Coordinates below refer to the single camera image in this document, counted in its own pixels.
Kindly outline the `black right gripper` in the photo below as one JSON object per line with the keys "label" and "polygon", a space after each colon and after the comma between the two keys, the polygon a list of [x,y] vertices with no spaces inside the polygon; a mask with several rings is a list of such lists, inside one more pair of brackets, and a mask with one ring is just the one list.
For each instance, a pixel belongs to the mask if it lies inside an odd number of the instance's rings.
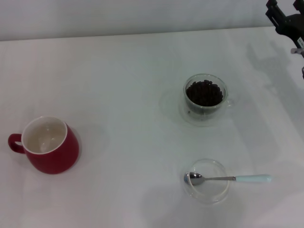
{"label": "black right gripper", "polygon": [[[297,11],[304,12],[304,0],[295,0],[293,6]],[[294,42],[296,47],[292,48],[291,53],[304,56],[304,16],[302,14],[285,16],[276,0],[268,0],[266,7],[266,16],[273,25],[276,25],[277,33]]]}

